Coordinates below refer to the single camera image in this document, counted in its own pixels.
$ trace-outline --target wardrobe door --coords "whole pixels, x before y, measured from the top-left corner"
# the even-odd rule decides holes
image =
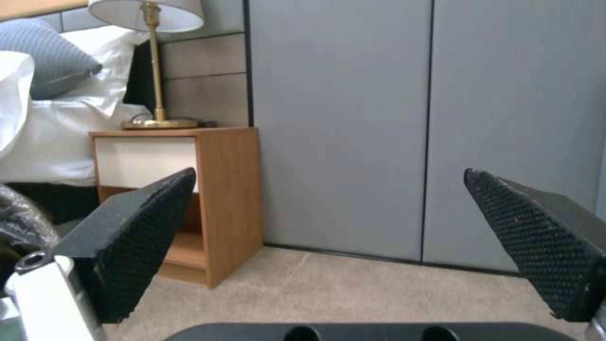
[[[430,0],[252,0],[265,241],[419,260]]]
[[[436,0],[426,262],[515,270],[463,185],[476,167],[594,211],[606,1]]]

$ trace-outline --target white pillow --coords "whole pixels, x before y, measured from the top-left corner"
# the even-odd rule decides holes
[[[33,75],[30,55],[0,51],[0,158],[11,151],[27,118]]]
[[[135,46],[148,40],[148,33],[103,26],[61,36],[103,64],[103,69],[55,99],[84,103],[110,118],[126,94]]]

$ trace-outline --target white bedsheet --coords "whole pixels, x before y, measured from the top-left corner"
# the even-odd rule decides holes
[[[95,167],[88,133],[118,130],[120,122],[148,112],[120,104],[111,118],[72,101],[32,101],[12,150],[0,158],[0,183],[47,182],[94,186]]]

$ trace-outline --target bedside table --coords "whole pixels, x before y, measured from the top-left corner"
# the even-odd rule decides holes
[[[262,246],[256,128],[90,133],[99,201],[196,169],[185,222],[159,274],[214,287]]]

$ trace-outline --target striped cushion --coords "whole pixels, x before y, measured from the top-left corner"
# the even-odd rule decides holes
[[[35,70],[30,94],[34,100],[47,100],[72,90],[102,69],[94,58],[62,38],[41,19],[1,23],[0,50],[32,56]]]

